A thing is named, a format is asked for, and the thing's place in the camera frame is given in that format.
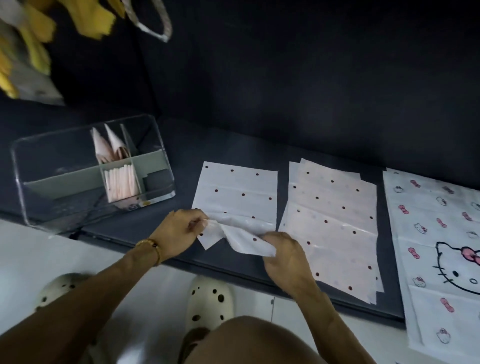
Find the white floor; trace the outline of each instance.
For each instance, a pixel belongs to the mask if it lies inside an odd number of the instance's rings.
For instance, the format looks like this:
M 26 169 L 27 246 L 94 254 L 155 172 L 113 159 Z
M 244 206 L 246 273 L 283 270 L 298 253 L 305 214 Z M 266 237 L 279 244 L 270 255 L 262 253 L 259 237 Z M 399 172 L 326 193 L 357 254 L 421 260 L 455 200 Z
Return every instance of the white floor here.
M 36 294 L 56 276 L 96 273 L 120 257 L 110 250 L 0 221 L 0 334 L 32 313 Z M 112 362 L 176 362 L 193 277 L 160 266 L 140 280 L 104 329 Z M 251 315 L 284 326 L 315 348 L 293 301 L 238 286 L 233 290 L 236 315 Z M 346 315 L 342 318 L 378 364 L 441 363 L 410 350 L 405 331 Z

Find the clear acrylic organizer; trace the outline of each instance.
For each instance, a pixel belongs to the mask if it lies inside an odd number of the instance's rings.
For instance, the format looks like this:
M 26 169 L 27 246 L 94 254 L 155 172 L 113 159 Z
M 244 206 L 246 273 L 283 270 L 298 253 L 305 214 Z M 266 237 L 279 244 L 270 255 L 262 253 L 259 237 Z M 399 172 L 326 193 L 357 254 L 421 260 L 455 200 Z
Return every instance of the clear acrylic organizer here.
M 98 163 L 91 130 L 96 127 L 107 139 L 105 123 L 124 141 L 131 157 Z M 13 143 L 14 173 L 27 226 L 52 233 L 72 231 L 175 196 L 173 173 L 155 118 L 138 115 L 105 123 Z M 133 164 L 140 193 L 109 203 L 103 171 L 125 164 Z

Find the hello kitty face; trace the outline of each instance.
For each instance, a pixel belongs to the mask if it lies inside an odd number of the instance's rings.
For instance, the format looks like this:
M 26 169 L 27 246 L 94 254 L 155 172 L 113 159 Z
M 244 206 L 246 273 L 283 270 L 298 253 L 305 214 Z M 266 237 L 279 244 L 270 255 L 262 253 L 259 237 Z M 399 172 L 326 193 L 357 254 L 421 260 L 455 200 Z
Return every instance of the hello kitty face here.
M 437 201 L 439 204 L 441 204 L 442 206 L 447 206 L 447 202 L 441 198 L 441 197 L 437 197 Z
M 445 278 L 444 283 L 453 284 L 461 290 L 480 294 L 480 250 L 467 246 L 453 248 L 444 242 L 436 244 L 437 266 L 439 276 Z
M 470 239 L 478 239 L 479 235 L 474 231 L 467 231 L 467 235 Z
M 422 277 L 416 277 L 416 278 L 412 279 L 412 281 L 417 287 L 426 287 L 427 286 L 427 284 L 425 283 L 425 281 L 423 280 Z
M 451 336 L 444 328 L 440 328 L 437 332 L 437 337 L 443 344 L 448 344 L 450 342 Z
M 418 222 L 414 225 L 414 227 L 415 227 L 419 232 L 421 232 L 422 234 L 426 234 L 426 233 L 427 233 L 427 229 L 424 228 L 423 226 L 421 226 Z

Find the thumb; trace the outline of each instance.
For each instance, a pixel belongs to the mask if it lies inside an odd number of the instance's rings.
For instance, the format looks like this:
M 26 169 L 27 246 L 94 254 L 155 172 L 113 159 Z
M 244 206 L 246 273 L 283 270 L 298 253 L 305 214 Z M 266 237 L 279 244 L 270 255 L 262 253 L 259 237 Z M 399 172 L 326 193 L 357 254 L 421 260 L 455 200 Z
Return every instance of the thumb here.
M 191 227 L 192 233 L 197 236 L 199 235 L 207 226 L 208 222 L 206 220 L 200 220 L 195 225 Z

